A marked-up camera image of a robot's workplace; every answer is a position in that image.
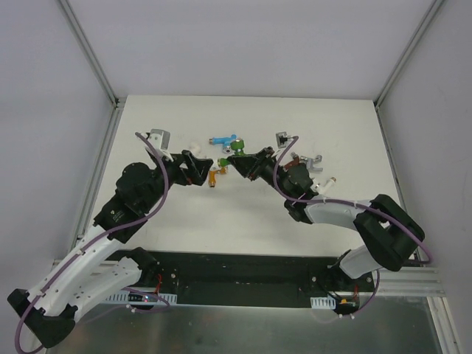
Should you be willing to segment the green faucet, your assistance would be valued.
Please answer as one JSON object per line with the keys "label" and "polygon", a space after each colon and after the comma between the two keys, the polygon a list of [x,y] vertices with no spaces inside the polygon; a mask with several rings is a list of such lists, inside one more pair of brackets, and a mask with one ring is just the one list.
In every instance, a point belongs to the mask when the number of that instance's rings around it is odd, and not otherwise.
{"label": "green faucet", "polygon": [[[227,155],[245,156],[244,147],[244,140],[236,138],[223,146],[223,152]],[[221,157],[218,159],[219,168],[226,168],[228,165],[230,165],[230,162],[227,158]]]}

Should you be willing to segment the second white elbow fitting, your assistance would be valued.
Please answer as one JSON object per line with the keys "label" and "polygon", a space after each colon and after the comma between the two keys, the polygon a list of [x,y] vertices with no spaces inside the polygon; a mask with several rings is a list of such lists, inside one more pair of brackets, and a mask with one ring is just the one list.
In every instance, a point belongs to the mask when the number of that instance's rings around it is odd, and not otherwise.
{"label": "second white elbow fitting", "polygon": [[200,153],[201,152],[201,146],[198,145],[198,144],[192,144],[192,145],[189,146],[189,150],[192,153]]}

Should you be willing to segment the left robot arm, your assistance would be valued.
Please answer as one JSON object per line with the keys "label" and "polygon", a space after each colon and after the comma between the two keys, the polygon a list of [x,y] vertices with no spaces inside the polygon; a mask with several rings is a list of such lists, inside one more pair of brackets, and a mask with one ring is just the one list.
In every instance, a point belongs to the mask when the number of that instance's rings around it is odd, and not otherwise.
{"label": "left robot arm", "polygon": [[97,277],[92,271],[124,246],[164,205],[174,185],[201,186],[211,159],[190,151],[161,157],[152,155],[156,168],[143,162],[125,167],[111,199],[105,203],[82,240],[31,289],[15,289],[7,298],[20,320],[15,350],[22,353],[21,331],[27,327],[40,345],[36,353],[61,343],[95,306],[117,291],[137,284],[151,285],[156,260],[138,247],[112,269]]}

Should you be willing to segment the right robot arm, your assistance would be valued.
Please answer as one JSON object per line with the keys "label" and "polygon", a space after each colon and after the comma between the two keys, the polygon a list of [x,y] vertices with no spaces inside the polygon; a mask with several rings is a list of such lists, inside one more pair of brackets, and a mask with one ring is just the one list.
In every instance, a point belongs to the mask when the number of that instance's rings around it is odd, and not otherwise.
{"label": "right robot arm", "polygon": [[326,198],[299,159],[278,164],[267,147],[255,154],[235,154],[228,158],[242,177],[259,178],[280,192],[284,207],[297,222],[329,224],[357,232],[363,245],[345,252],[332,270],[333,285],[348,291],[358,278],[380,268],[399,271],[425,239],[421,227],[388,195],[371,201],[341,201]]}

